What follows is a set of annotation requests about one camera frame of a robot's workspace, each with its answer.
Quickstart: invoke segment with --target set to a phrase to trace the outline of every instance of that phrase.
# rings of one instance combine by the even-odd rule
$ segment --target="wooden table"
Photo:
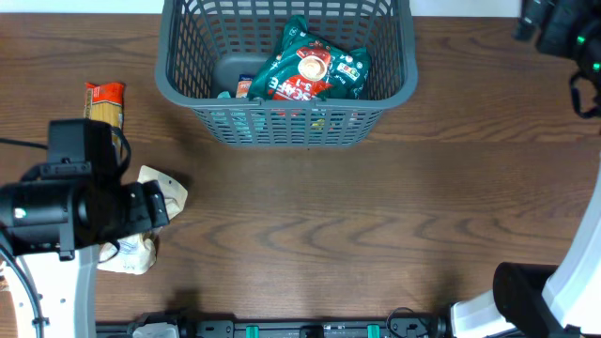
[[[46,142],[84,82],[127,84],[133,161],[186,208],[143,276],[100,271],[98,320],[189,307],[238,318],[436,310],[503,261],[559,264],[593,190],[599,124],[571,111],[575,66],[514,42],[513,20],[416,19],[420,84],[344,150],[236,150],[154,84],[159,16],[0,16],[0,136]],[[0,183],[44,160],[0,146]],[[16,336],[9,293],[0,336]]]

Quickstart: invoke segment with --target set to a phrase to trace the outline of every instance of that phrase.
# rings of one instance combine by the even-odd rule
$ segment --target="spaghetti package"
[[[125,85],[109,83],[95,85],[85,83],[84,117],[123,128],[123,89]],[[113,145],[117,154],[121,152],[121,141],[113,134]]]

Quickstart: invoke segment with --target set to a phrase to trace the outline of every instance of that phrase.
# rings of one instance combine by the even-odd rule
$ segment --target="black cable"
[[[11,139],[0,138],[0,143],[7,144],[7,145],[13,145],[13,146],[29,146],[29,147],[36,147],[36,148],[38,148],[38,149],[44,149],[44,150],[48,150],[48,146],[46,146],[46,145],[41,145],[41,144],[37,144],[37,143],[33,143],[33,142],[17,141],[17,140],[11,140]]]
[[[572,76],[572,78],[570,79],[570,92],[572,94],[572,106],[574,107],[574,112],[576,112],[576,114],[578,116],[580,116],[581,118],[584,118],[584,119],[601,116],[601,107],[596,106],[596,105],[588,112],[582,112],[582,110],[581,110],[582,102],[580,99],[580,91],[576,87],[576,83],[578,82],[579,79],[588,80],[586,73],[582,70],[577,72],[576,74],[574,74],[574,76]]]
[[[41,172],[39,170],[41,164],[34,165],[25,174],[21,176],[21,182],[34,181],[39,178]]]
[[[23,270],[17,264],[17,260],[15,259],[15,257],[8,252],[7,248],[5,248],[2,245],[0,245],[0,254],[4,258],[5,262],[7,262],[7,265],[11,267],[13,271],[15,271],[15,274],[19,278],[19,281],[21,281],[21,283],[23,284],[23,288],[27,293],[27,297],[31,302],[31,307],[34,312],[34,320],[32,320],[32,324],[36,328],[36,337],[43,338],[44,325],[47,320],[41,315],[41,307],[39,306],[38,295],[34,291],[33,286],[31,286],[31,284],[29,283],[29,280],[27,279],[27,276],[25,275]]]
[[[121,145],[128,152],[128,154],[126,155],[125,159],[121,162],[121,165],[119,165],[119,167],[116,170],[116,178],[117,179],[121,179],[121,177],[123,176],[123,174],[125,174],[125,172],[130,167],[131,147],[130,147],[130,143],[128,142],[128,139],[125,138],[125,135],[123,134],[123,131],[120,128],[113,127],[113,133],[116,135],[116,137],[119,138],[119,140],[121,141]]]
[[[388,329],[388,331],[391,333],[391,335],[393,335],[396,338],[407,338],[405,336],[402,336],[402,335],[396,333],[396,331],[391,328],[391,319],[393,318],[393,315],[396,314],[397,312],[401,311],[401,310],[402,311],[407,311],[407,312],[409,312],[411,314],[415,314],[415,312],[413,310],[411,310],[411,309],[409,309],[408,307],[405,307],[405,306],[398,307],[398,308],[394,309],[388,315],[388,317],[386,318],[386,329]],[[428,325],[426,325],[421,318],[418,317],[417,319],[420,321],[420,323],[422,323],[422,325],[424,325],[425,330],[426,330],[426,333],[418,335],[417,338],[425,337],[429,333],[428,332]]]

